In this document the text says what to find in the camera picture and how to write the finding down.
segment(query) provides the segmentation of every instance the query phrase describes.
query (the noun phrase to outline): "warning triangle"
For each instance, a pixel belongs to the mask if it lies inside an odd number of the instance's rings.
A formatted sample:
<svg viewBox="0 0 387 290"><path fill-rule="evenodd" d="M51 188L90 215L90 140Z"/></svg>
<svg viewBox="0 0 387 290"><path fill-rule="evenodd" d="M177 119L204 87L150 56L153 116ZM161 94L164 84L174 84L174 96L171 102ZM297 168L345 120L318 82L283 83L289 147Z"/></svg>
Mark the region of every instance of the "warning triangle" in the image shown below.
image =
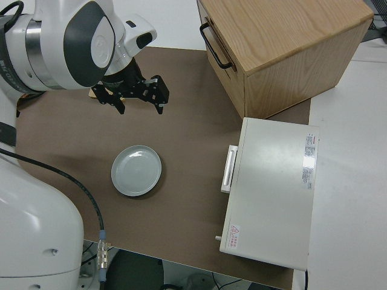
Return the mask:
<svg viewBox="0 0 387 290"><path fill-rule="evenodd" d="M232 228L231 228L231 233L232 234L239 233L239 230L233 225Z"/></svg>

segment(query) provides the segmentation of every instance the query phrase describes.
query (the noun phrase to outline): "plate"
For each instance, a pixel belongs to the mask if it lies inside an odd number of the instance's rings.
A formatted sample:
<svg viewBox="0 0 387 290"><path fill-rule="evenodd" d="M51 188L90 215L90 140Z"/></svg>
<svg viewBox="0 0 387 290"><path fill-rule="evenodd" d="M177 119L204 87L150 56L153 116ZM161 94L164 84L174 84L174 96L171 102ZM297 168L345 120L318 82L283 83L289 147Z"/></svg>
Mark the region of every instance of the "plate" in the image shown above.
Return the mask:
<svg viewBox="0 0 387 290"><path fill-rule="evenodd" d="M156 185L160 175L160 157L144 145L126 148L117 156L111 168L114 186L127 196L147 193Z"/></svg>

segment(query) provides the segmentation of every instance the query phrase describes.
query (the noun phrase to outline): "cable connector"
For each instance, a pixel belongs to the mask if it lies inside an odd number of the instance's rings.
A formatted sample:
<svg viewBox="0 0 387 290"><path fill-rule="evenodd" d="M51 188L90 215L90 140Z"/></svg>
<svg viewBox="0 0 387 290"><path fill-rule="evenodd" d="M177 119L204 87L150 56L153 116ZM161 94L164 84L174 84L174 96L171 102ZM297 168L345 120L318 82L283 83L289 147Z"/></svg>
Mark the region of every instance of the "cable connector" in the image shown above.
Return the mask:
<svg viewBox="0 0 387 290"><path fill-rule="evenodd" d="M99 232L97 264L99 271L99 282L106 281L106 270L108 269L108 250L109 245L106 243L106 232L104 230Z"/></svg>

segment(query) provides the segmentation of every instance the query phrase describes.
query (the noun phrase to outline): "drawer handle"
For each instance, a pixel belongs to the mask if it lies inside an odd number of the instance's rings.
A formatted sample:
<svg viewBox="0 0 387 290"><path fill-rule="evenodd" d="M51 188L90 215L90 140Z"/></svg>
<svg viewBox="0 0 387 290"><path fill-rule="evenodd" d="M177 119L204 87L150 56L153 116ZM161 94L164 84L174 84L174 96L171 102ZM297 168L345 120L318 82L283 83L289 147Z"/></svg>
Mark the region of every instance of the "drawer handle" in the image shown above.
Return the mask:
<svg viewBox="0 0 387 290"><path fill-rule="evenodd" d="M224 193L230 193L232 176L234 173L236 153L238 151L238 146L229 146L229 152L227 154L226 166L224 167L223 181L220 191Z"/></svg>
<svg viewBox="0 0 387 290"><path fill-rule="evenodd" d="M229 62L229 63L222 63L218 57L218 55L216 54L215 50L213 50L210 42L208 41L206 35L204 35L204 32L203 30L210 27L209 23L206 22L204 24L202 24L200 26L200 34L201 36L203 37L204 39L204 42L206 43L206 45L208 46L208 49L211 51L212 55L213 55L213 58L216 60L216 63L220 66L220 68L222 69L226 69L226 68L231 68L232 67L232 62Z"/></svg>

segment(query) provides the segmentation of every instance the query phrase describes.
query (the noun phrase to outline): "black metal handle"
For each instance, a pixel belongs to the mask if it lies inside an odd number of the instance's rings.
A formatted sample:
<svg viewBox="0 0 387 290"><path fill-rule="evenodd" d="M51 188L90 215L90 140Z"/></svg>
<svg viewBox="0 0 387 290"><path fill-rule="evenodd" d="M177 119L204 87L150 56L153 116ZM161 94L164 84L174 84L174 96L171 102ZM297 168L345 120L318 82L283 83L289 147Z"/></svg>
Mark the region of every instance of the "black metal handle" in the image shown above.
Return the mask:
<svg viewBox="0 0 387 290"><path fill-rule="evenodd" d="M211 51L212 55L213 55L213 58L216 60L216 63L219 65L220 68L222 69L226 69L226 68L231 68L232 67L232 62L229 62L229 63L222 63L218 57L218 55L216 54L215 50L213 50L210 42L208 41L206 35L204 35L204 32L203 30L210 27L210 24L208 22L202 24L200 26L200 34L201 36L203 37L204 39L204 42L206 43L206 45L208 46L208 49Z"/></svg>

